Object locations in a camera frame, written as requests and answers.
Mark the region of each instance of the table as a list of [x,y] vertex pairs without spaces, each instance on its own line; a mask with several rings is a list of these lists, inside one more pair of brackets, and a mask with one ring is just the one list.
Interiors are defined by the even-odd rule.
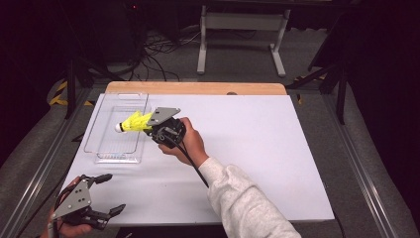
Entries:
[[[181,108],[177,116],[191,119],[206,143],[207,152],[223,164],[240,166],[287,219],[334,219],[293,105],[281,84],[111,82],[106,90],[139,91],[149,93],[153,107]],[[229,92],[240,95],[223,95]],[[98,113],[100,100],[92,118]],[[215,109],[222,115],[213,113]],[[113,174],[110,181],[90,189],[95,210],[107,211],[127,204],[109,224],[220,223],[207,200],[207,188],[194,169],[163,155],[152,140],[144,142],[142,161],[134,165],[95,164],[95,155],[83,151],[85,144],[83,138],[64,184],[82,174]]]

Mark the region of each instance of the floor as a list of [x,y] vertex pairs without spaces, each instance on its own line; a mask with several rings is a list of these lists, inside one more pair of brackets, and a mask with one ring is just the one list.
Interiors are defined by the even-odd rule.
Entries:
[[[268,51],[268,45],[275,39],[272,32],[214,31],[209,35],[206,72],[196,73],[199,37],[197,28],[184,30],[182,46],[175,49],[161,45],[164,39],[159,35],[149,39],[153,59],[145,59],[133,74],[121,75],[131,80],[169,81],[229,81],[229,82],[275,82],[290,84],[297,76],[309,74],[307,66],[317,53],[327,33],[325,31],[286,32],[280,47],[280,56],[286,70],[286,77],[280,78]],[[116,63],[109,66],[111,71],[127,67]],[[90,89],[78,88],[79,107],[71,120],[63,120],[66,106],[55,104],[50,112],[34,127],[16,148],[0,170],[0,219],[1,237],[18,231],[24,226],[22,218],[35,213],[43,199],[47,202],[29,222],[20,237],[34,237],[46,225],[47,214],[53,205],[50,191],[60,180],[78,148],[73,139],[81,135],[93,111],[93,106],[83,105],[84,101],[94,102],[99,93],[104,92],[106,78],[98,78]],[[58,81],[52,88],[47,101],[52,99]],[[299,90],[288,90],[302,125],[308,145],[318,167],[321,179],[337,219],[323,222],[294,223],[302,237],[419,237],[411,214],[401,195],[389,178],[380,157],[368,134],[358,105],[349,88],[345,106],[345,126],[337,124],[332,113],[336,92],[321,95],[318,82],[305,85]],[[34,175],[42,171],[44,179],[38,184],[31,183]],[[27,187],[38,187],[28,196]],[[379,201],[371,202],[372,191]],[[21,197],[32,199],[27,204]],[[23,208],[19,214],[16,207]],[[18,221],[10,217],[19,217]],[[95,231],[85,237],[117,237],[118,227],[109,226],[105,231]]]

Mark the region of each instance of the transparent plastic tray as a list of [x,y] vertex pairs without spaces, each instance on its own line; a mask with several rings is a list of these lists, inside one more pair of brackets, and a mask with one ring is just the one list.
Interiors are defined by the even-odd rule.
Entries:
[[84,152],[96,154],[96,163],[139,163],[146,139],[144,132],[118,133],[115,126],[136,111],[151,112],[146,93],[105,93]]

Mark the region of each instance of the black cable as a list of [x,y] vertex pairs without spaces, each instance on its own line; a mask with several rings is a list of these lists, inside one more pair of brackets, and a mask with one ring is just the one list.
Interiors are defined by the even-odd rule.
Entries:
[[[155,71],[161,71],[160,69],[157,69],[157,68],[154,68],[154,67],[151,67],[151,66],[145,65],[144,63],[143,63],[143,66],[144,66],[144,67],[148,70],[148,78],[149,78],[149,69],[151,69],[151,70],[155,70]],[[174,72],[171,72],[171,71],[166,71],[166,70],[165,70],[164,72],[174,75],[174,76],[176,77],[176,79],[177,79],[178,81],[180,81],[178,74],[176,74],[176,73],[174,73]]]
[[[129,67],[127,67],[127,68],[121,69],[119,71],[110,71],[110,72],[113,73],[113,74],[115,74],[115,75],[124,75],[126,73],[129,73],[129,72],[133,71],[139,65],[140,65],[140,61],[137,60],[137,61],[133,62],[133,64],[130,65]],[[104,75],[102,73],[97,73],[97,72],[92,72],[92,71],[89,71],[89,73],[92,76],[94,76],[95,78],[107,78],[108,77],[108,76],[106,76],[106,75]]]
[[184,156],[186,157],[186,159],[189,161],[189,163],[191,163],[191,165],[194,167],[195,171],[196,171],[196,172],[198,173],[198,175],[201,177],[201,179],[203,180],[204,184],[206,184],[206,186],[207,186],[207,187],[209,187],[209,185],[208,185],[208,183],[207,183],[207,181],[206,181],[206,178],[204,178],[204,176],[203,176],[203,175],[201,174],[201,172],[198,170],[197,166],[195,166],[194,162],[193,162],[193,161],[192,161],[192,159],[189,157],[188,153],[186,153],[186,151],[185,151],[182,147],[180,147],[180,146],[179,146],[179,144],[177,144],[176,142],[174,142],[171,138],[167,137],[166,135],[163,135],[163,136],[164,136],[164,138],[165,138],[166,140],[169,140],[169,141],[172,143],[172,145],[174,145],[176,148],[178,148],[178,149],[179,149],[179,151],[181,151],[181,152],[182,152],[182,154],[184,154]]
[[160,67],[161,73],[163,74],[164,81],[166,81],[166,74],[165,74],[165,71],[163,70],[163,67],[160,65],[160,63],[151,56],[148,56],[148,59],[152,59],[157,63],[158,67]]
[[340,230],[341,230],[341,232],[342,232],[342,236],[343,236],[343,238],[346,238],[346,233],[344,232],[344,228],[343,228],[343,224],[341,223],[341,221],[340,221],[340,219],[339,219],[339,216],[337,215],[337,213],[333,210],[333,214],[334,214],[334,217],[336,218],[336,220],[337,220],[337,223],[339,223],[339,226],[340,226]]

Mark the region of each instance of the white sleeve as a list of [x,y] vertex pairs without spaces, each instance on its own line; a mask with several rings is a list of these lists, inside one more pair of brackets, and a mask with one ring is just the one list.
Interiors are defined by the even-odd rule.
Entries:
[[207,159],[199,168],[208,198],[228,237],[300,237],[288,220],[238,167]]

